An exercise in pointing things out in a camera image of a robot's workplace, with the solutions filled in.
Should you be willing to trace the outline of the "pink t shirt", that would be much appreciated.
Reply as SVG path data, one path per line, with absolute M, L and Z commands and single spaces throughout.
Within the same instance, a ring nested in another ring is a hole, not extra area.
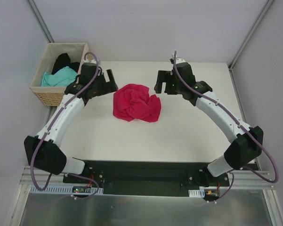
M 150 95 L 144 85 L 127 84 L 113 95 L 113 115 L 121 120 L 156 122 L 161 109 L 160 98 Z

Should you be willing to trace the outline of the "wicker laundry basket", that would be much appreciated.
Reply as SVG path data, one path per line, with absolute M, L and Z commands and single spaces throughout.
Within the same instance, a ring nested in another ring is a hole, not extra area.
M 67 53 L 72 62 L 82 64 L 84 55 L 87 52 L 89 52 L 89 46 L 85 42 L 47 44 L 30 84 L 32 92 L 45 106 L 58 106 L 62 101 L 65 87 L 42 87 L 43 74 L 52 71 L 54 63 L 60 54 Z

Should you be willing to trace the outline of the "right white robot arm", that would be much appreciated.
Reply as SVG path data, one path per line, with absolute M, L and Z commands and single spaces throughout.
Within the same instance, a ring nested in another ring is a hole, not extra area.
M 250 126 L 227 110 L 206 82 L 196 81 L 189 63 L 181 61 L 170 71 L 159 70 L 154 90 L 157 94 L 181 94 L 203 111 L 228 139 L 230 146 L 221 157 L 209 163 L 202 174 L 206 185 L 213 186 L 220 175 L 238 170 L 261 155 L 262 129 Z

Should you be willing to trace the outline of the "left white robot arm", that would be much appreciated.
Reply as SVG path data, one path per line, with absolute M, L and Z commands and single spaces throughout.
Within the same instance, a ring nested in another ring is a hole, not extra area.
M 54 175 L 71 173 L 79 183 L 89 180 L 90 171 L 85 168 L 85 162 L 66 156 L 60 146 L 71 122 L 90 99 L 118 90 L 112 70 L 108 69 L 106 73 L 108 80 L 100 66 L 93 62 L 83 63 L 81 73 L 66 87 L 60 105 L 47 124 L 36 136 L 27 136 L 24 140 L 26 157 L 32 169 Z

